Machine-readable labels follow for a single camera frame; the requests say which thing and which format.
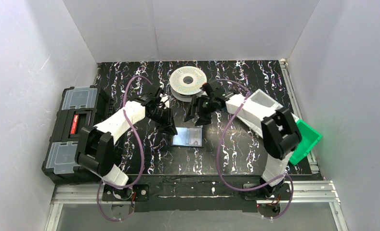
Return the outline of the white printed credit card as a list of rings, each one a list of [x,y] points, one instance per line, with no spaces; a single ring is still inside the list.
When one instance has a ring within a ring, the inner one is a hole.
[[[203,146],[203,128],[188,128],[187,130],[188,145],[191,147]]]

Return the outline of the black plastic toolbox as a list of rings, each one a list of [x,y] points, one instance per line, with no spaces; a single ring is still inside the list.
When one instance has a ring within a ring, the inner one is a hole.
[[[98,86],[69,87],[63,90],[59,110],[42,172],[55,184],[95,183],[99,177],[75,161],[79,132],[114,113],[114,101]]]

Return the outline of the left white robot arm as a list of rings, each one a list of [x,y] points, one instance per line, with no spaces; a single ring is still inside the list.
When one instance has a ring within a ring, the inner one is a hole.
[[[122,135],[129,129],[134,130],[134,124],[144,118],[154,121],[161,133],[178,133],[168,94],[159,86],[151,86],[148,91],[125,102],[123,107],[108,119],[94,126],[81,128],[75,154],[76,163],[99,176],[102,183],[116,189],[132,187],[139,181],[144,170],[142,143],[139,142],[140,171],[131,184],[128,184],[129,177],[115,164],[113,153]]]

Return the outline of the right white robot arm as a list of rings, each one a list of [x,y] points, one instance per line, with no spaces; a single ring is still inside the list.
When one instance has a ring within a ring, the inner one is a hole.
[[[201,86],[202,95],[193,96],[184,121],[198,117],[196,126],[211,123],[211,114],[227,111],[232,117],[242,118],[260,127],[263,145],[268,153],[260,185],[251,188],[264,196],[278,193],[286,176],[286,167],[293,152],[302,141],[301,132],[288,108],[274,109],[252,101],[235,91],[226,90],[216,80]]]

